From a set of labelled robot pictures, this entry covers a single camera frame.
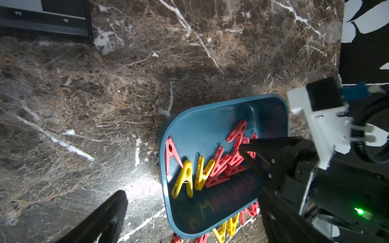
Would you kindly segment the yellow clothespin row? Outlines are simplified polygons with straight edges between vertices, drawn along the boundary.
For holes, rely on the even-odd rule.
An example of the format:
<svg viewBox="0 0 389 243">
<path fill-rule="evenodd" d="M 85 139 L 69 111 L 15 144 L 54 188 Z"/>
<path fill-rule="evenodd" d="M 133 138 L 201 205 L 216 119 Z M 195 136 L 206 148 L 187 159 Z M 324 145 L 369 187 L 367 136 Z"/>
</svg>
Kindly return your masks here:
<svg viewBox="0 0 389 243">
<path fill-rule="evenodd" d="M 227 231 L 229 236 L 233 237 L 236 233 L 237 225 L 239 223 L 240 213 L 230 218 L 227 222 Z"/>
<path fill-rule="evenodd" d="M 215 234 L 219 243 L 225 242 L 225 233 L 227 228 L 227 222 L 222 223 L 218 227 L 213 229 L 213 233 Z"/>
</svg>

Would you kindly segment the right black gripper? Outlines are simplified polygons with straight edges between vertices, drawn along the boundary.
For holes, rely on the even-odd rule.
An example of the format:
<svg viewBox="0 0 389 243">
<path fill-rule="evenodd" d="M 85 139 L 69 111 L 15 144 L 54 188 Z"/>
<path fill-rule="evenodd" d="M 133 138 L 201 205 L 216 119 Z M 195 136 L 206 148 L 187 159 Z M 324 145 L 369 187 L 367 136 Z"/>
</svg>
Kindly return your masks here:
<svg viewBox="0 0 389 243">
<path fill-rule="evenodd" d="M 263 183 L 258 201 L 271 243 L 332 243 L 314 228 L 315 218 L 346 231 L 350 242 L 388 242 L 384 167 L 331 159 L 320 169 L 313 141 L 303 137 L 251 139 L 239 154 Z"/>
</svg>

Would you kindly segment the teal plastic storage box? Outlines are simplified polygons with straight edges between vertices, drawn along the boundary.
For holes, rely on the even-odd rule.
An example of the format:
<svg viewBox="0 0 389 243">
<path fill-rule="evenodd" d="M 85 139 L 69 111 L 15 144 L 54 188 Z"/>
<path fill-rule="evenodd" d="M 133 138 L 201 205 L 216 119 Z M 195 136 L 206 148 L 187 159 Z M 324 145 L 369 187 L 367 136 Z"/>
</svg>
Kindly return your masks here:
<svg viewBox="0 0 389 243">
<path fill-rule="evenodd" d="M 157 138 L 168 222 L 183 238 L 215 231 L 256 205 L 262 183 L 238 152 L 250 139 L 286 137 L 289 111 L 276 94 L 187 109 L 163 122 Z"/>
</svg>

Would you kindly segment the red clothespin row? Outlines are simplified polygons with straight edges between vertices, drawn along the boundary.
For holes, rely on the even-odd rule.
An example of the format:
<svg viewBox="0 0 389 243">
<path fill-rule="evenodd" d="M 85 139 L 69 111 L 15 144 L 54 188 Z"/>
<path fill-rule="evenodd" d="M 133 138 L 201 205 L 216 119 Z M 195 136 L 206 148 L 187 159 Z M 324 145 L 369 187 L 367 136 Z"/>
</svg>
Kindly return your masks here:
<svg viewBox="0 0 389 243">
<path fill-rule="evenodd" d="M 207 243 L 207 236 L 208 234 L 204 234 L 201 237 L 198 237 L 194 240 L 194 243 Z"/>
</svg>

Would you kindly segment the clothespin pile in box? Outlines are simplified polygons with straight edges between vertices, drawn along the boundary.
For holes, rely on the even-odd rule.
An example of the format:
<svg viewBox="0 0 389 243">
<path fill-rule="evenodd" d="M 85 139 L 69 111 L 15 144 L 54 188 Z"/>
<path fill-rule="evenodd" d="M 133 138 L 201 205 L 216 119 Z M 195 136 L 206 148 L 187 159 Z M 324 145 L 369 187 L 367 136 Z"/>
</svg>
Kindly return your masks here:
<svg viewBox="0 0 389 243">
<path fill-rule="evenodd" d="M 246 166 L 241 166 L 244 158 L 239 153 L 240 145 L 250 142 L 250 139 L 245 136 L 247 125 L 248 123 L 245 120 L 240 120 L 227 136 L 227 143 L 233 143 L 233 150 L 230 154 L 223 155 L 224 148 L 222 146 L 218 148 L 213 158 L 216 164 L 205 183 L 206 188 L 227 182 L 233 175 L 247 170 Z"/>
</svg>

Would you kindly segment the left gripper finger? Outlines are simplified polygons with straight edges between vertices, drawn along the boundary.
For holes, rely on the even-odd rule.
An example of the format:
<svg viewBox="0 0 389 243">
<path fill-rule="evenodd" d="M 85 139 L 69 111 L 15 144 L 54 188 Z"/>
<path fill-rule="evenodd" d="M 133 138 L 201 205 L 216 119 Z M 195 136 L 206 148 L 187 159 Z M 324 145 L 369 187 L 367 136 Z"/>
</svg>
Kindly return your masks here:
<svg viewBox="0 0 389 243">
<path fill-rule="evenodd" d="M 58 240 L 59 243 L 117 243 L 128 206 L 126 193 L 115 192 L 77 227 Z"/>
</svg>

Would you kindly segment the slim yellow clothespin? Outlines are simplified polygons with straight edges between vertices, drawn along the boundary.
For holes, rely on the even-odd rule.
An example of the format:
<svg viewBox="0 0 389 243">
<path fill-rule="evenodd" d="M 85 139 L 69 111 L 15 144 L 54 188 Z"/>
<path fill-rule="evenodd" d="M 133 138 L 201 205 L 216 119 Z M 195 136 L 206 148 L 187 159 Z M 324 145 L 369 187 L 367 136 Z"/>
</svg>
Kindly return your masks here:
<svg viewBox="0 0 389 243">
<path fill-rule="evenodd" d="M 214 159 L 211 159 L 207 166 L 204 168 L 204 157 L 200 156 L 198 159 L 198 166 L 197 166 L 197 173 L 196 173 L 196 180 L 194 187 L 197 191 L 201 191 L 204 187 L 208 177 L 210 176 L 216 161 Z"/>
</svg>

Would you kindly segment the red clothespin in box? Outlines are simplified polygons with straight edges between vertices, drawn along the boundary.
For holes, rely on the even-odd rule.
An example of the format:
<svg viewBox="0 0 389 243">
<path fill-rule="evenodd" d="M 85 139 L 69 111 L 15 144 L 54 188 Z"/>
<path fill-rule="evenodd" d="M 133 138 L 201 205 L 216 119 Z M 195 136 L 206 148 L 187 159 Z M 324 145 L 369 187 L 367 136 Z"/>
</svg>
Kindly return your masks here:
<svg viewBox="0 0 389 243">
<path fill-rule="evenodd" d="M 170 172 L 170 160 L 176 159 L 181 168 L 183 168 L 183 163 L 181 158 L 176 150 L 175 143 L 171 137 L 167 139 L 166 147 L 165 147 L 165 165 L 166 165 L 166 176 L 169 175 Z"/>
</svg>

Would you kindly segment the big yellow clothespin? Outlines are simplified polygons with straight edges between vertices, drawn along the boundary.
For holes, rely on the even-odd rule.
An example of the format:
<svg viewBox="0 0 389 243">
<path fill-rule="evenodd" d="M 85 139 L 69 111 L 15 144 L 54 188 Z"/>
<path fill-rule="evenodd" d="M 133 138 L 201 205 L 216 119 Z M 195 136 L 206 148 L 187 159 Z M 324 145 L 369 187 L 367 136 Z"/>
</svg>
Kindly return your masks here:
<svg viewBox="0 0 389 243">
<path fill-rule="evenodd" d="M 186 193 L 189 198 L 193 197 L 193 180 L 192 180 L 193 170 L 192 163 L 189 160 L 186 160 L 183 163 L 183 168 L 181 169 L 178 178 L 173 186 L 171 195 L 173 199 L 177 199 L 179 193 L 183 187 L 186 186 Z"/>
</svg>

